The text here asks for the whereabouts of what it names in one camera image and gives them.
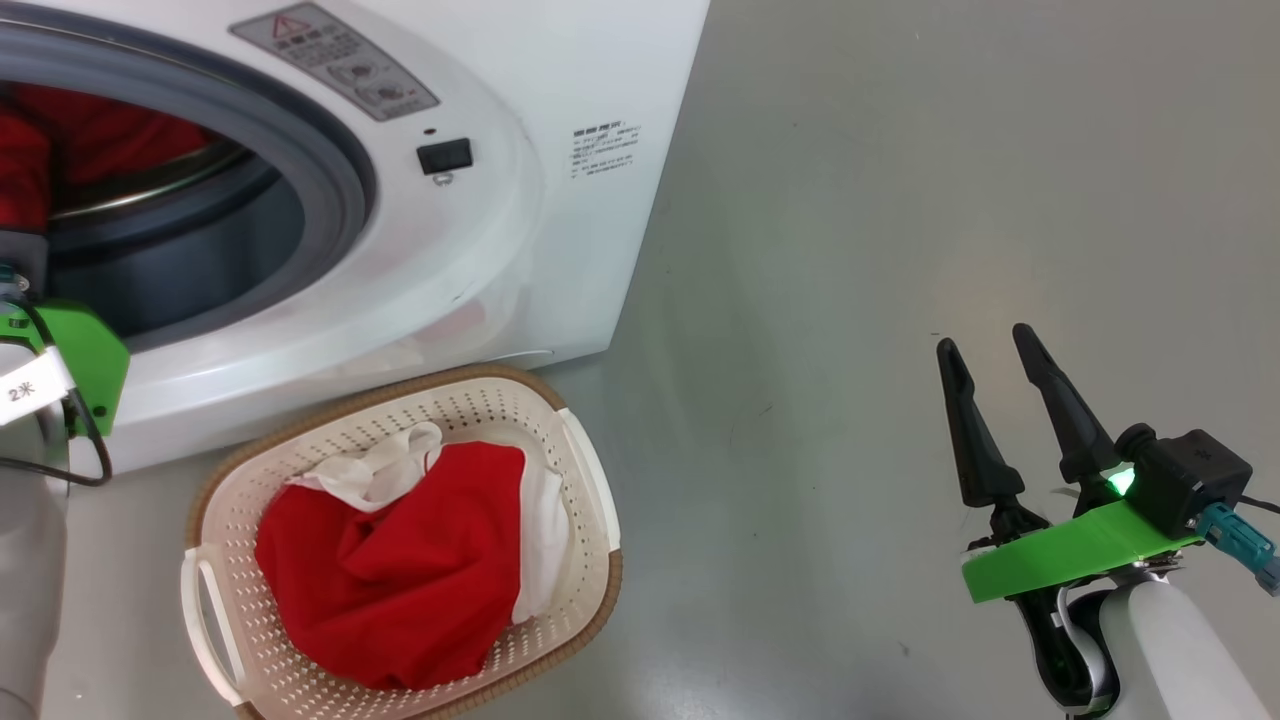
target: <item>white washing machine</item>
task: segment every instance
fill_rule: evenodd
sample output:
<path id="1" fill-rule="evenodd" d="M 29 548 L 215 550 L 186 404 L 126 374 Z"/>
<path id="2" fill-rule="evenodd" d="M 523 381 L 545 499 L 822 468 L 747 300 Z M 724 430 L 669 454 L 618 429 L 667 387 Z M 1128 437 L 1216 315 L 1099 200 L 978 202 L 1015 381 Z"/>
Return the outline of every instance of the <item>white washing machine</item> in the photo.
<path id="1" fill-rule="evenodd" d="M 134 350 L 116 469 L 444 368 L 604 350 L 705 12 L 0 1 L 0 81 L 152 108 L 230 149 L 55 215 L 52 293 Z"/>

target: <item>beige perforated laundry basket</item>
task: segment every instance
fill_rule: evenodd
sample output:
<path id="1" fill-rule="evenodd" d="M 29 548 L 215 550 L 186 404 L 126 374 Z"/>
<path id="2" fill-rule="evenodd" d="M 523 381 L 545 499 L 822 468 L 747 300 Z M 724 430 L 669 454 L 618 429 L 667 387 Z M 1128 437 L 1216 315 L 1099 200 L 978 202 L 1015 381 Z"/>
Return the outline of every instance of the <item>beige perforated laundry basket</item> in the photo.
<path id="1" fill-rule="evenodd" d="M 552 610 L 508 628 L 484 670 L 420 692 L 371 691 L 320 670 L 294 650 L 253 559 L 257 523 L 284 480 L 330 455 L 366 450 L 431 420 L 445 442 L 490 438 L 541 447 L 564 477 L 570 556 Z M 622 584 L 617 514 L 590 439 L 564 402 L 538 378 L 500 366 L 467 368 L 358 397 L 237 452 L 196 498 L 187 527 L 182 601 L 201 666 L 241 717 L 399 720 L 451 717 L 563 662 L 604 626 Z M 209 587 L 202 607 L 197 574 Z M 230 667 L 223 667 L 205 618 L 211 610 Z"/>

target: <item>green plastic mount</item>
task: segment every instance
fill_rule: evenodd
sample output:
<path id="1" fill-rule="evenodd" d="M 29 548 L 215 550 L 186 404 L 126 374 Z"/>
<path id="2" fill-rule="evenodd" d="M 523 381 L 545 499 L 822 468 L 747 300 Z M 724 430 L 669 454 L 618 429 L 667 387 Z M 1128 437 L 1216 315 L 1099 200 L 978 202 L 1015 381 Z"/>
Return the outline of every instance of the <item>green plastic mount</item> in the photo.
<path id="1" fill-rule="evenodd" d="M 115 411 L 120 406 L 124 375 L 129 372 L 129 351 L 115 333 L 83 305 L 65 300 L 45 300 L 37 305 L 40 316 L 49 325 L 58 351 L 76 380 L 84 405 L 93 415 L 93 424 L 102 436 L 111 434 Z M 0 319 L 0 338 L 19 341 L 42 351 L 40 340 L 27 314 L 9 309 Z M 84 423 L 76 420 L 76 434 L 84 434 Z"/>
<path id="2" fill-rule="evenodd" d="M 1106 573 L 1198 539 L 1171 541 L 1119 501 L 979 555 L 961 571 L 978 603 Z"/>

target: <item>gray floor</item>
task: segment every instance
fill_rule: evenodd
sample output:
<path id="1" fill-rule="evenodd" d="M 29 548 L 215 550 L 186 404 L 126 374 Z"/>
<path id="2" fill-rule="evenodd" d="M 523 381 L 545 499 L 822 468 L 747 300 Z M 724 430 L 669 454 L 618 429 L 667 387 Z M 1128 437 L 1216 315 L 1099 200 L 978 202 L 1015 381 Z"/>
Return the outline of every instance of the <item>gray floor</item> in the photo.
<path id="1" fill-rule="evenodd" d="M 717 0 L 616 342 L 545 373 L 609 471 L 622 601 L 471 716 L 1061 717 L 1014 609 L 966 600 L 984 519 L 933 346 L 961 343 L 1053 519 L 1019 320 L 1114 433 L 1204 427 L 1280 498 L 1277 22 L 1262 0 Z M 215 460 L 73 498 L 46 717 L 228 717 L 174 602 Z M 1275 601 L 1208 551 L 1175 582 L 1280 714 Z"/>

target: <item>warning label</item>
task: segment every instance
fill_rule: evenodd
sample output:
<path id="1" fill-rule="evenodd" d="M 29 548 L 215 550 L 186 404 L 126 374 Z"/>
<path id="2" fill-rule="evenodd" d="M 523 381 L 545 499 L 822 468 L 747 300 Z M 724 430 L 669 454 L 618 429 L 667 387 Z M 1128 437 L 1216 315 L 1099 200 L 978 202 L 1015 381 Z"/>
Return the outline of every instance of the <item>warning label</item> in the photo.
<path id="1" fill-rule="evenodd" d="M 570 179 L 621 170 L 635 163 L 635 146 L 640 143 L 640 126 L 613 120 L 573 131 L 573 152 L 570 158 Z"/>
<path id="2" fill-rule="evenodd" d="M 303 3 L 230 27 L 306 70 L 375 120 L 429 110 L 440 101 L 383 49 L 319 5 Z"/>

